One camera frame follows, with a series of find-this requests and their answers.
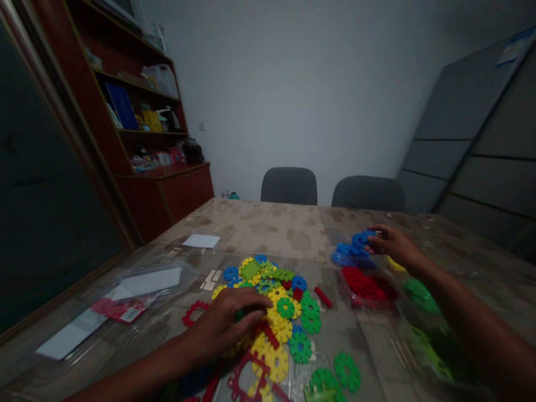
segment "blue binder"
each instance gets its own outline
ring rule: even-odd
[[[124,87],[109,82],[106,82],[106,88],[112,100],[113,108],[119,115],[121,124],[123,124],[123,128],[126,130],[139,130],[127,90]]]

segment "left hand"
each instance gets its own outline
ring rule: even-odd
[[[169,350],[170,358],[177,364],[186,358],[190,370],[208,364],[242,339],[271,307],[270,299],[254,288],[223,289],[185,333],[169,341],[176,339],[180,344],[176,352]],[[235,323],[235,313],[241,309],[249,314]]]

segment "wooden cabinet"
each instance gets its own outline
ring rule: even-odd
[[[145,243],[168,230],[213,196],[209,163],[143,176],[117,176],[116,182]]]

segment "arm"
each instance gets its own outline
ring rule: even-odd
[[[536,394],[536,348],[509,328],[459,280],[427,258],[402,231],[369,228],[370,253],[389,255],[432,293],[476,369],[502,400],[530,400]]]
[[[66,401],[143,400],[167,382],[202,367],[234,346],[269,307],[271,301],[254,288],[224,289],[185,333]],[[235,312],[241,309],[250,313],[235,323]]]

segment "shelf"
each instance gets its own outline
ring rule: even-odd
[[[170,65],[173,64],[173,61],[169,57],[167,57],[164,53],[162,53],[160,50],[158,50],[157,48],[155,48],[151,44],[149,44],[146,41],[144,41],[141,37],[136,35],[134,32],[132,32],[129,29],[125,28],[123,24],[119,23],[113,17],[108,15],[101,8],[95,6],[90,0],[82,0],[81,4],[83,4],[84,6],[87,6],[90,11],[95,12],[98,16],[102,17],[109,24],[111,24],[116,30],[118,30],[117,33],[119,35],[122,35],[124,37],[131,37],[136,42],[139,42],[139,45],[143,46],[143,49],[145,49],[146,51],[152,52],[152,53],[155,54],[155,56],[163,58]]]
[[[184,165],[170,165],[170,166],[164,166],[159,167],[155,170],[150,170],[147,172],[142,173],[133,173],[131,175],[116,175],[116,177],[123,177],[123,178],[135,178],[135,179],[156,179],[161,180],[165,179],[171,176],[175,176],[181,173],[185,173],[187,171],[201,168],[202,166],[209,166],[210,162],[203,162],[201,164],[184,164]]]
[[[159,95],[163,98],[166,98],[166,99],[169,99],[170,101],[173,101],[173,102],[180,102],[179,99],[177,98],[174,98],[174,97],[171,97],[169,95],[166,95],[160,91],[157,91],[157,90],[154,90],[154,89],[151,89],[149,87],[144,87],[143,85],[139,85],[139,84],[136,84],[132,81],[129,81],[129,80],[126,80],[124,78],[121,78],[121,77],[118,77],[116,76],[115,74],[111,74],[111,73],[105,73],[104,71],[101,71],[99,69],[96,69],[94,67],[91,67],[91,69],[93,70],[93,72],[96,74],[96,75],[101,75],[101,76],[105,76],[105,77],[108,77],[108,78],[111,78],[115,81],[118,81],[118,82],[121,82],[123,84],[126,84],[126,85],[130,85],[131,87],[135,87],[135,88],[139,88],[139,89],[142,89],[144,91],[147,91],[147,92],[151,92],[151,93],[154,93],[156,95]]]
[[[149,135],[159,135],[159,134],[166,134],[166,135],[180,135],[180,136],[187,136],[188,133],[183,132],[172,132],[172,131],[145,131],[145,130],[123,130],[121,128],[117,129],[120,133],[130,133],[130,134],[149,134]]]

